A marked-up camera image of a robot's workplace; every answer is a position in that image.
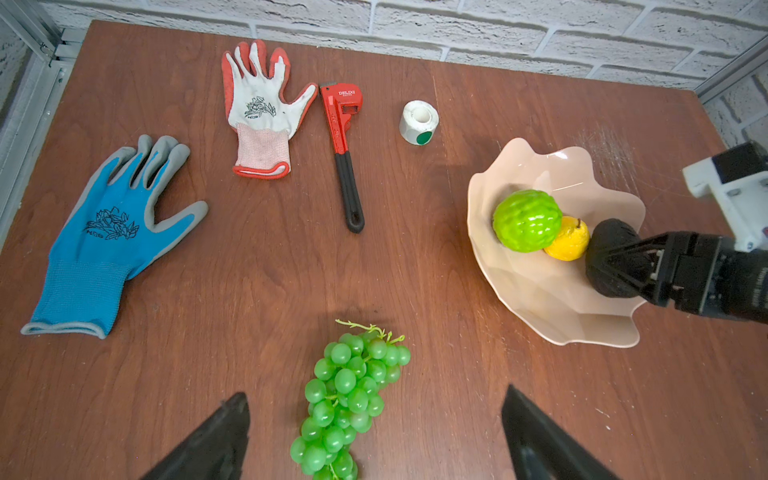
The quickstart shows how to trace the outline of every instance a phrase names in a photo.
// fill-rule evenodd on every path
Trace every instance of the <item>brown wood surface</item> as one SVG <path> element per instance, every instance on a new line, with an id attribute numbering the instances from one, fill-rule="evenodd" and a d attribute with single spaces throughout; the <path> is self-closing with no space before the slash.
<path id="1" fill-rule="evenodd" d="M 238 390 L 253 415 L 244 478 L 305 478 L 288 447 L 338 317 L 404 333 L 413 352 L 353 444 L 361 478 L 513 478 L 509 382 L 622 478 L 768 477 L 768 327 L 644 305 L 634 348 L 555 346 L 497 300 L 467 236 L 469 178 L 514 137 L 586 147 L 604 186 L 645 202 L 643 236 L 728 233 L 680 173 L 723 149 L 692 92 L 283 45 L 288 98 L 308 81 L 363 91 L 354 235 L 319 101 L 288 177 L 232 173 L 220 56 L 239 40 L 91 26 L 0 255 L 0 478 L 138 478 Z M 440 113 L 424 147 L 397 130 L 416 98 Z M 86 181 L 143 133 L 192 151 L 157 217 L 205 199 L 207 218 L 127 284 L 106 340 L 20 335 Z"/>

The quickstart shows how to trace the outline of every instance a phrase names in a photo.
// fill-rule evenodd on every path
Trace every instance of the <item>blue glove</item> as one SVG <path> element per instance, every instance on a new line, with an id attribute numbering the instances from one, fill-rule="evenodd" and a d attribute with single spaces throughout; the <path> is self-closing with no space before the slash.
<path id="1" fill-rule="evenodd" d="M 122 147 L 96 170 L 51 248 L 43 294 L 23 334 L 107 336 L 125 281 L 175 247 L 208 212 L 198 201 L 154 222 L 157 198 L 189 154 L 172 137 L 152 147 L 141 135 L 138 151 Z"/>

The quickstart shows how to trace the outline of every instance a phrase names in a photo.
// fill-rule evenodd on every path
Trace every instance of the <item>black rubber handle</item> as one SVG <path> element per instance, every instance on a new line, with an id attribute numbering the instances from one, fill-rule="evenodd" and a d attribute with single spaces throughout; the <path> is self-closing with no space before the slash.
<path id="1" fill-rule="evenodd" d="M 360 196 L 357 194 L 355 172 L 352 170 L 352 158 L 349 156 L 349 151 L 344 152 L 344 155 L 336 154 L 336 169 L 339 172 L 341 198 L 344 200 L 346 226 L 350 232 L 360 233 L 366 225 L 366 219 L 362 215 L 362 205 L 360 204 Z"/>

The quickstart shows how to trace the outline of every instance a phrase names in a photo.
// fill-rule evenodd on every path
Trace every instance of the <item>sticker roll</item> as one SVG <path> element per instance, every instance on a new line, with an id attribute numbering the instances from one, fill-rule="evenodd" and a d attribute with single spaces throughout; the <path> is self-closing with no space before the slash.
<path id="1" fill-rule="evenodd" d="M 410 144 L 427 144 L 435 133 L 440 117 L 437 110 L 421 100 L 410 101 L 402 109 L 400 118 L 400 134 Z"/>

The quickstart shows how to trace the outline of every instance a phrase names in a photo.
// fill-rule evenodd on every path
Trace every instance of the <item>bowl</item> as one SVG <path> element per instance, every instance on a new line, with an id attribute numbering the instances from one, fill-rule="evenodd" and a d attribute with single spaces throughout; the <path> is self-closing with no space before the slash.
<path id="1" fill-rule="evenodd" d="M 536 333 L 558 345 L 571 342 L 631 347 L 640 341 L 632 313 L 641 297 L 608 298 L 587 281 L 584 257 L 556 260 L 543 250 L 514 252 L 496 238 L 496 207 L 514 191 L 543 190 L 564 215 L 594 229 L 618 218 L 636 231 L 645 218 L 643 202 L 632 194 L 601 187 L 592 158 L 580 147 L 540 155 L 522 138 L 504 146 L 491 166 L 469 181 L 467 226 L 475 259 L 498 298 Z"/>

